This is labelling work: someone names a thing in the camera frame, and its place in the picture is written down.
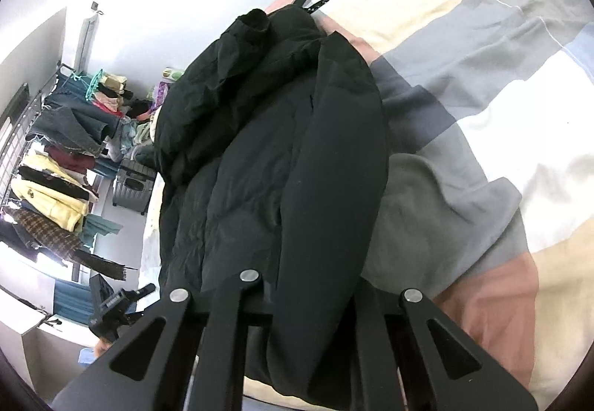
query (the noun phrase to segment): silver screw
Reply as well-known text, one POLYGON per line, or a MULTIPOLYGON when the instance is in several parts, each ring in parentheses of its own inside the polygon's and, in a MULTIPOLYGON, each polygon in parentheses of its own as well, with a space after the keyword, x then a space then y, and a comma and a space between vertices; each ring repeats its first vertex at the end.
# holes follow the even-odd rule
POLYGON ((409 302, 417 303, 420 302, 422 298, 423 294, 420 290, 415 288, 409 288, 408 290, 405 290, 405 299, 409 302))
POLYGON ((239 274, 239 278, 244 282, 253 282, 256 280, 260 274, 257 270, 248 269, 244 270, 242 273, 239 274))
POLYGON ((172 302, 183 302, 189 296, 188 291, 184 288, 176 288, 175 290, 171 291, 169 294, 169 298, 172 302))

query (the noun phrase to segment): brown plaid scarf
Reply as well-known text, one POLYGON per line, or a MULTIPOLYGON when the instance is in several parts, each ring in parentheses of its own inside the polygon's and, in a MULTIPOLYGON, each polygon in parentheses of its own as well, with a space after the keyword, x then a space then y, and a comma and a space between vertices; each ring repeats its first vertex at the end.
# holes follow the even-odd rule
POLYGON ((64 230, 45 216, 24 208, 14 209, 5 206, 3 210, 20 223, 41 245, 61 259, 85 265, 115 280, 126 280, 126 268, 123 265, 81 250, 82 242, 76 235, 64 230))

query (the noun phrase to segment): blue curtain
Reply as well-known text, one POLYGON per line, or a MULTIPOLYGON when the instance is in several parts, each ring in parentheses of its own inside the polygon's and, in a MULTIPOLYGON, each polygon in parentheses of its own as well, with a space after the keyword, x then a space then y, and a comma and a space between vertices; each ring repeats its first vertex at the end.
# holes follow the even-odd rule
POLYGON ((88 325, 88 318, 93 313, 91 289, 75 282, 56 279, 53 292, 53 313, 88 325))

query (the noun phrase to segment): black puffer jacket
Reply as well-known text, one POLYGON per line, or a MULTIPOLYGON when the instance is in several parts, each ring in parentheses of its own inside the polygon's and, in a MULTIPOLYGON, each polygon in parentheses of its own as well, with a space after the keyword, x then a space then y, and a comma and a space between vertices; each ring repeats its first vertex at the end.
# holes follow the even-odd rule
POLYGON ((350 344, 335 335, 387 177, 363 59, 298 6, 253 10, 171 87, 155 148, 161 292, 196 295, 256 268, 275 314, 269 333, 250 335, 248 376, 347 407, 350 344))

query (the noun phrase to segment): triangular cutout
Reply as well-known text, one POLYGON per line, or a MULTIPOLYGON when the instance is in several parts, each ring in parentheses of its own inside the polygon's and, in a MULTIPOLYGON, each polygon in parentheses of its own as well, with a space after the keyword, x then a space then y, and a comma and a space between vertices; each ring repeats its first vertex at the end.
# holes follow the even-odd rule
POLYGON ((427 321, 427 327, 450 379, 460 379, 480 370, 480 363, 438 321, 427 321))
POLYGON ((135 381, 143 380, 164 328, 165 319, 155 319, 112 361, 111 370, 135 381))

